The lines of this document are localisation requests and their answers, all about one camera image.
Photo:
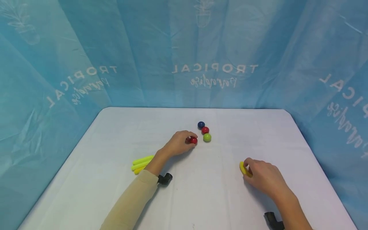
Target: sleeve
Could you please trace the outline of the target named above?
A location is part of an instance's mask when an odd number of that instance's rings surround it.
[[[158,177],[142,170],[123,192],[100,230],[132,230],[146,203],[157,190]]]

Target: black clamp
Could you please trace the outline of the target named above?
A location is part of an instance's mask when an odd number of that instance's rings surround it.
[[[173,178],[173,176],[170,173],[166,173],[166,175],[164,177],[159,175],[158,183],[162,184],[162,185],[168,185],[172,178]]]
[[[284,230],[284,222],[277,221],[275,217],[275,213],[273,212],[266,212],[265,213],[266,220],[269,224],[269,226],[272,228],[272,230]]]

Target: blue backdrop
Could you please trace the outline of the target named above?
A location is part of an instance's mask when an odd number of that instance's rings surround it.
[[[0,229],[108,106],[282,108],[368,226],[368,1],[0,0]]]

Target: green ball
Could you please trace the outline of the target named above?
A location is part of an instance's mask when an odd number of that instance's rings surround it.
[[[205,142],[210,142],[211,141],[211,134],[209,134],[209,133],[206,133],[205,135],[203,135],[203,140],[205,141]]]

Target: yellow foam stick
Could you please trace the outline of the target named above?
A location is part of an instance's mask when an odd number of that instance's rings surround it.
[[[148,165],[148,163],[150,162],[151,160],[148,160],[148,161],[145,161],[145,162],[142,162],[142,163],[139,163],[139,164],[136,164],[136,165],[133,165],[132,166],[132,171],[138,169],[138,168],[141,168],[143,166],[146,166]]]
[[[245,168],[244,167],[244,162],[240,162],[240,164],[239,164],[239,167],[240,167],[240,171],[241,171],[241,173],[244,175],[247,175],[247,176],[249,176],[249,177],[252,177],[253,175],[247,170],[247,168]]]
[[[142,162],[146,162],[148,160],[152,160],[152,158],[153,158],[153,155],[146,156],[145,158],[141,158],[141,159],[135,160],[135,161],[133,161],[133,165],[136,165],[136,164],[139,164],[139,163],[142,163]]]
[[[138,175],[142,170],[144,170],[145,166],[137,168],[136,170],[134,170],[134,174]]]

